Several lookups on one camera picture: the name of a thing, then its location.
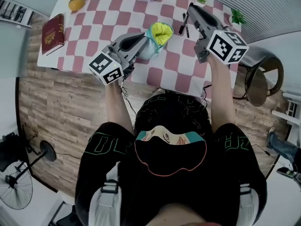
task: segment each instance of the electric fan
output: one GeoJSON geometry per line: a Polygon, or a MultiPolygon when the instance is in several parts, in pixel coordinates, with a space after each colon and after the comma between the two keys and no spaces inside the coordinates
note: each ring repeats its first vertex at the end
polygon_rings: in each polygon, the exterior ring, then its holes
{"type": "Polygon", "coordinates": [[[21,210],[27,207],[32,199],[32,177],[29,169],[41,158],[48,161],[56,160],[54,148],[47,141],[40,143],[41,156],[28,167],[24,162],[10,164],[4,172],[0,172],[0,198],[10,208],[21,210]]]}

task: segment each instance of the drawstring bag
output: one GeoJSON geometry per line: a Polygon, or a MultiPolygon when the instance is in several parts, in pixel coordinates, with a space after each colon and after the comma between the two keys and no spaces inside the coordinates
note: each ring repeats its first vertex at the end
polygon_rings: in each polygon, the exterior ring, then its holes
{"type": "Polygon", "coordinates": [[[147,60],[158,55],[173,36],[173,33],[173,28],[168,24],[160,22],[152,24],[145,33],[145,36],[149,38],[148,44],[141,51],[138,58],[147,60]]]}

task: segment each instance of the pink and white tablecloth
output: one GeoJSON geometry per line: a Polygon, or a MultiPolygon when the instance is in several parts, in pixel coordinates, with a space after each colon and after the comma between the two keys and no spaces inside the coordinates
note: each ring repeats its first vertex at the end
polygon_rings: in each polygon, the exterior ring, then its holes
{"type": "MultiPolygon", "coordinates": [[[[65,45],[60,49],[57,68],[60,70],[90,73],[91,57],[117,37],[128,32],[144,32],[154,22],[171,25],[174,35],[158,57],[151,60],[137,59],[135,70],[128,78],[132,82],[149,84],[164,89],[200,97],[202,88],[211,84],[208,63],[200,64],[194,51],[198,31],[188,24],[179,35],[190,2],[195,0],[86,0],[85,6],[71,13],[65,24],[65,45]]],[[[214,0],[207,0],[204,7],[217,16],[224,25],[229,24],[230,8],[214,0]]],[[[238,65],[230,68],[231,85],[235,84],[238,65]]],[[[211,98],[210,88],[207,98],[211,98]]]]}

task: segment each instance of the book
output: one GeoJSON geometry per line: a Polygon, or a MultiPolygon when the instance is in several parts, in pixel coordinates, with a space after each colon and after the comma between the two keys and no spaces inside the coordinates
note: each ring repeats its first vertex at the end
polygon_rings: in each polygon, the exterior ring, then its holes
{"type": "Polygon", "coordinates": [[[64,15],[58,14],[43,25],[42,54],[50,55],[64,46],[64,15]]]}

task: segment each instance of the forearm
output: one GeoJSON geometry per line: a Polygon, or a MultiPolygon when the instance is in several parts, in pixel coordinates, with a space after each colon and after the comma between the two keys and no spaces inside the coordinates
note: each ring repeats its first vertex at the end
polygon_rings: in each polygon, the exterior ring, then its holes
{"type": "Polygon", "coordinates": [[[131,118],[117,81],[105,87],[105,96],[108,122],[119,124],[134,134],[131,118]]]}
{"type": "Polygon", "coordinates": [[[227,123],[235,123],[235,110],[233,105],[230,71],[221,62],[211,60],[212,74],[212,102],[211,120],[212,130],[227,123]]]}

